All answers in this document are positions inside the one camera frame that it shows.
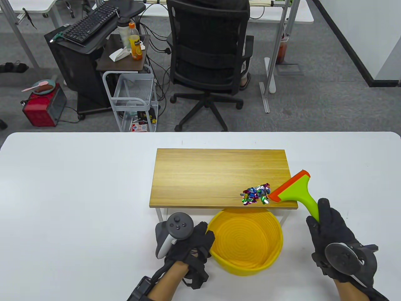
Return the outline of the person's left hand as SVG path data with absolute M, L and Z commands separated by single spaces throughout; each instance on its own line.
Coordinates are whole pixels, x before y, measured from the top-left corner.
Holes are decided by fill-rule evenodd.
M 194 227 L 192 235 L 184 240 L 179 240 L 165 256 L 165 264 L 172 265 L 175 262 L 183 262 L 189 266 L 189 271 L 184 276 L 191 283 L 183 282 L 192 289 L 200 289 L 202 284 L 209 279 L 205 271 L 205 264 L 211 257 L 210 249 L 215 242 L 213 231 L 208 230 L 206 222 L 200 222 Z

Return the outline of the person's right hand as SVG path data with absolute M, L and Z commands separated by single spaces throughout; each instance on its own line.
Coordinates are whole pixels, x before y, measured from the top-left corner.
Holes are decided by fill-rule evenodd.
M 315 252 L 312 259 L 322 273 L 359 290 L 372 290 L 377 271 L 377 245 L 363 245 L 346 226 L 340 213 L 328 199 L 319 199 L 319 221 L 306 219 Z

